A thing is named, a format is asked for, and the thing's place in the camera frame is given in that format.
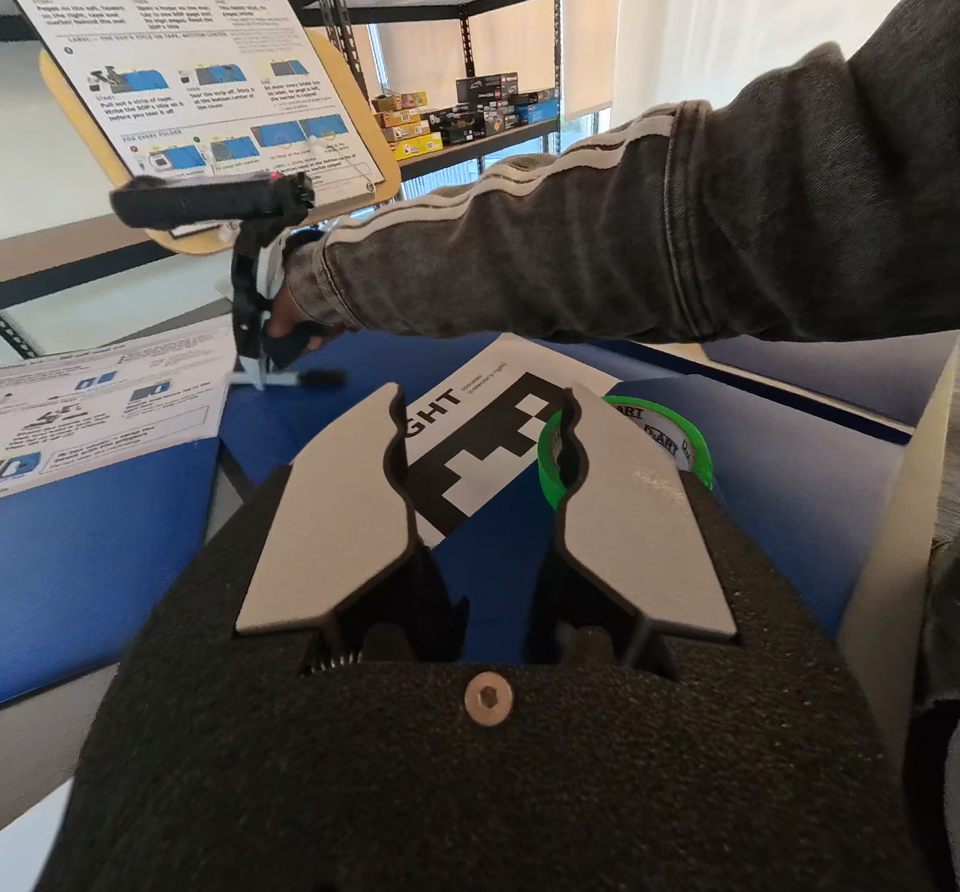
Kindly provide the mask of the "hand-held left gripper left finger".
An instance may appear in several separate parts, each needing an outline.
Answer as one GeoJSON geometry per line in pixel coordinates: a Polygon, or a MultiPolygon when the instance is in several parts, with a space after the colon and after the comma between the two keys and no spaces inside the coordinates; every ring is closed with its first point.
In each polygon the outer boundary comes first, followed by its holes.
{"type": "Polygon", "coordinates": [[[416,552],[402,489],[406,415],[389,382],[294,457],[234,629],[249,637],[318,629],[354,639],[343,616],[416,552]]]}

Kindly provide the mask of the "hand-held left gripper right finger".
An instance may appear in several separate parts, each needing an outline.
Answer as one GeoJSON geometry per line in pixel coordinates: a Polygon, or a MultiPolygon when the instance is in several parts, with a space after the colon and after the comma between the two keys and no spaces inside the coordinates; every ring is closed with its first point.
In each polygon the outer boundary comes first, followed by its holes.
{"type": "Polygon", "coordinates": [[[568,389],[558,556],[654,635],[730,642],[738,627],[672,450],[582,384],[568,389]]]}

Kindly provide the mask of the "green tape roll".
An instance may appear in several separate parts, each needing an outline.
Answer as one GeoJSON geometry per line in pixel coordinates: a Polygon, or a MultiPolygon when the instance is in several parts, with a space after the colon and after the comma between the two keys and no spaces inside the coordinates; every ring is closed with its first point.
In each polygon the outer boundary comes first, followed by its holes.
{"type": "MultiPolygon", "coordinates": [[[[703,434],[688,418],[665,405],[624,394],[605,395],[604,402],[631,419],[670,454],[680,471],[694,474],[707,490],[714,489],[712,454],[703,434]]],[[[547,420],[536,444],[539,487],[553,510],[567,492],[559,467],[561,418],[558,411],[547,420]]]]}

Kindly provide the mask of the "black marker pen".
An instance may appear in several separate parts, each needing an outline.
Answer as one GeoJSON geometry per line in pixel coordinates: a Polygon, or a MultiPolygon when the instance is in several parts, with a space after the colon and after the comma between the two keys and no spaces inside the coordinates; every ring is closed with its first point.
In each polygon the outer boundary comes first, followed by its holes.
{"type": "Polygon", "coordinates": [[[260,391],[271,388],[333,390],[346,384],[347,375],[343,370],[328,369],[269,371],[253,383],[260,391]]]}

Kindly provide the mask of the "person's right forearm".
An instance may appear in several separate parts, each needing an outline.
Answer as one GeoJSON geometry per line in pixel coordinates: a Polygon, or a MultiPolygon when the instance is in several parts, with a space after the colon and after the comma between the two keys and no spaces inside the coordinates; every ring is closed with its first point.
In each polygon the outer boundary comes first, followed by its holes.
{"type": "Polygon", "coordinates": [[[901,0],[727,105],[343,220],[289,253],[322,325],[431,338],[847,342],[959,328],[959,0],[901,0]]]}

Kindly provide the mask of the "person's right hand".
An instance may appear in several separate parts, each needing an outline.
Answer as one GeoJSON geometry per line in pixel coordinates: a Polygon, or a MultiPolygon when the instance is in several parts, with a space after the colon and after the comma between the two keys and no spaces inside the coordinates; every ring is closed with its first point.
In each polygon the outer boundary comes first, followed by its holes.
{"type": "Polygon", "coordinates": [[[263,325],[262,351],[275,370],[285,370],[305,354],[359,329],[359,325],[350,322],[321,324],[310,319],[284,283],[271,301],[270,315],[263,325]]]}

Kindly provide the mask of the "clipboard with instruction sheet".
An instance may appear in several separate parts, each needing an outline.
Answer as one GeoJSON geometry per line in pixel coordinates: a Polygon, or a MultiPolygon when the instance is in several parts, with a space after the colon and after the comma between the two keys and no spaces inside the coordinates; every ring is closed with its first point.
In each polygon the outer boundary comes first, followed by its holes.
{"type": "Polygon", "coordinates": [[[126,178],[304,173],[317,204],[386,176],[288,0],[13,0],[126,178]]]}

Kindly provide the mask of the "white tag sheet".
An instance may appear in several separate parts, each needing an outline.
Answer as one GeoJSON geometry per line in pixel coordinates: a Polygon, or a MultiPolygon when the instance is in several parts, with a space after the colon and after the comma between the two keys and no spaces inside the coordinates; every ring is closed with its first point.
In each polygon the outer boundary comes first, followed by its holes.
{"type": "Polygon", "coordinates": [[[618,378],[598,348],[557,350],[502,335],[406,409],[407,494],[426,547],[449,538],[529,466],[564,392],[599,396],[618,378]]]}

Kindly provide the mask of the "printed instruction sheet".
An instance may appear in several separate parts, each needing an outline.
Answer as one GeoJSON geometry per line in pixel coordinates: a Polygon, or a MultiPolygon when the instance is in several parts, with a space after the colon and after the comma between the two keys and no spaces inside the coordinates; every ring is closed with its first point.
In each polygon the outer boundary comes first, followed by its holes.
{"type": "Polygon", "coordinates": [[[221,315],[2,366],[2,498],[215,438],[235,360],[221,315]]]}

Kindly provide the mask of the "blue and white folder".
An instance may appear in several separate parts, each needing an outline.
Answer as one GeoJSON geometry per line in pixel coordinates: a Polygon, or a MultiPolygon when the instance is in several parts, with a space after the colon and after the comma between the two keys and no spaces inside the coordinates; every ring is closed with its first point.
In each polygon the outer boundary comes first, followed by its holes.
{"type": "Polygon", "coordinates": [[[901,767],[958,383],[958,332],[823,344],[740,337],[702,350],[710,366],[855,413],[907,440],[839,629],[841,651],[901,767]]]}

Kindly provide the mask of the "row of toy boxes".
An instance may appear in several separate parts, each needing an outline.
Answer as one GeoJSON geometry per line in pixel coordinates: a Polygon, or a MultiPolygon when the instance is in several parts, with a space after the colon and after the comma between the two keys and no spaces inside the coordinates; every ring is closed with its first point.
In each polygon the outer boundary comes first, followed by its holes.
{"type": "Polygon", "coordinates": [[[370,100],[394,158],[406,162],[560,117],[555,86],[521,91],[516,72],[455,82],[456,100],[432,105],[424,91],[387,92],[370,100]]]}

